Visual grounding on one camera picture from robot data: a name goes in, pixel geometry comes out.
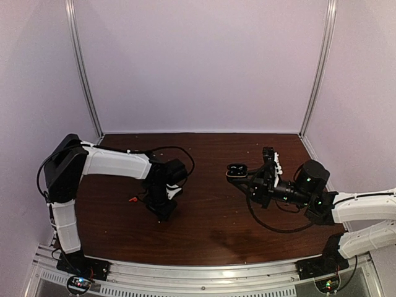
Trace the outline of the black earbud charging case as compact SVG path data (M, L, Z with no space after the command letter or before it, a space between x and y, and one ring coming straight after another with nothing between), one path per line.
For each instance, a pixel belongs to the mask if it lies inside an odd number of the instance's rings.
M227 178L245 178L248 175L248 167L244 163L229 164L225 175Z

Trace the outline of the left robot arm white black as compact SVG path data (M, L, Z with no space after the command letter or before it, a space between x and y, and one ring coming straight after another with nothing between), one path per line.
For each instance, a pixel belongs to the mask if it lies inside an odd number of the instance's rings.
M191 171L175 158L162 161L156 150L120 150L86 142L68 134L42 161L37 175L38 192L44 197L58 237L65 265L76 275L89 268L79 236L75 204L80 187L89 181L131 180L141 183L135 200L141 201L159 222L176 210L176 196Z

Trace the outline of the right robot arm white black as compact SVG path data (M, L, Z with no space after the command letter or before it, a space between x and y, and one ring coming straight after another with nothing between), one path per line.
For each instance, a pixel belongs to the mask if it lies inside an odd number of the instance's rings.
M347 231L329 238L317 260L317 268L330 273L341 263L366 252L395 244L395 189L351 194L326 191L330 173L317 161L309 160L297 171L294 181L282 180L281 166L266 160L256 169L235 163L227 167L226 179L246 196L248 205L255 202L266 209L271 201L293 204L305 211L313 225L377 220L375 225L358 231Z

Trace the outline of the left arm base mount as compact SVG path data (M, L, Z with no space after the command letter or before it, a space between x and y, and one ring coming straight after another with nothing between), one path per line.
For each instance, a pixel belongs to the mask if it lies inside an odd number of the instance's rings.
M56 268L69 274L78 275L91 280L106 281L110 263L92 258L71 259L61 257Z

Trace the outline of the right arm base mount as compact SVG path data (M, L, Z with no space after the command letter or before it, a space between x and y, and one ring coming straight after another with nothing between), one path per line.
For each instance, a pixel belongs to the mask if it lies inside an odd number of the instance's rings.
M296 262L300 280L321 277L349 268L348 260L343 257L319 256Z

